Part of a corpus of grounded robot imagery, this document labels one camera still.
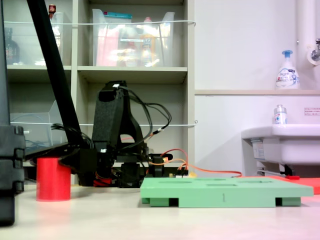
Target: faucet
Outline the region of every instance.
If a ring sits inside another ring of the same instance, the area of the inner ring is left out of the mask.
[[[320,60],[320,38],[317,38],[315,40],[315,44],[318,49],[312,51],[311,58],[313,61],[319,61]]]

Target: white sink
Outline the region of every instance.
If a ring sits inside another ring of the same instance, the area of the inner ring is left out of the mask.
[[[320,165],[320,124],[274,124],[244,130],[254,157],[282,165]]]

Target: white pump bottle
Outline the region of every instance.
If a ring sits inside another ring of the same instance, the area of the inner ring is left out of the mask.
[[[290,55],[293,52],[291,50],[285,50],[282,54],[285,57],[285,61],[283,62],[276,82],[275,87],[277,90],[281,89],[299,89],[300,88],[300,78],[297,72],[297,69],[293,66]]]

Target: wooden shelf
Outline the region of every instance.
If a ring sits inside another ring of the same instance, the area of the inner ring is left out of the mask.
[[[183,5],[184,0],[89,0],[91,4],[109,5]]]
[[[46,66],[37,65],[8,65],[9,83],[49,83]],[[71,81],[71,66],[64,66],[64,72],[68,82]]]
[[[187,76],[187,67],[116,67],[78,66],[88,83],[104,84],[125,80],[128,84],[182,84]]]
[[[195,95],[244,95],[244,96],[260,96],[260,95],[277,95],[277,96],[319,96],[320,90],[195,90]]]

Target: blue pump cap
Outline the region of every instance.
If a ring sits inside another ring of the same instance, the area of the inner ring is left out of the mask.
[[[285,50],[282,52],[285,58],[290,58],[290,55],[293,54],[294,52],[291,50]]]

